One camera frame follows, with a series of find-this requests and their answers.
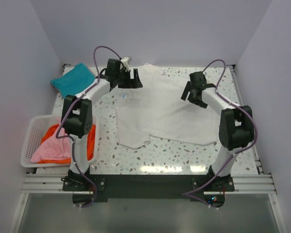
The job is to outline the white t shirt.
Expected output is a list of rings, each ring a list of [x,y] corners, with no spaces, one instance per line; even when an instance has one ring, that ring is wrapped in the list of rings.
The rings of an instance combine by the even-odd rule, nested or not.
[[[120,91],[115,104],[119,143],[131,149],[151,137],[205,146],[218,141],[219,116],[180,97],[188,78],[171,78],[160,67],[138,67],[142,88]]]

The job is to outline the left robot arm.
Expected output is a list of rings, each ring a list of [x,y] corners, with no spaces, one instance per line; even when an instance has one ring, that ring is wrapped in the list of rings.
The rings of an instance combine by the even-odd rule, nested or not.
[[[108,94],[115,87],[122,89],[142,88],[138,69],[130,70],[129,56],[109,59],[107,67],[102,69],[94,82],[78,96],[67,95],[64,98],[63,112],[59,131],[65,130],[56,138],[69,138],[71,144],[71,163],[68,176],[79,190],[90,187],[89,161],[87,158],[87,136],[93,126],[92,104]]]

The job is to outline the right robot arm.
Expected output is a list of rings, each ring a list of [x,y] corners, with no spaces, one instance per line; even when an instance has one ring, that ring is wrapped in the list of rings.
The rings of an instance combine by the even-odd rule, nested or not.
[[[189,75],[181,99],[204,109],[210,107],[220,117],[218,136],[221,148],[215,162],[209,167],[210,176],[206,179],[207,187],[216,191],[224,184],[222,177],[231,174],[238,154],[247,150],[255,140],[252,109],[222,96],[215,84],[207,83],[201,71]]]

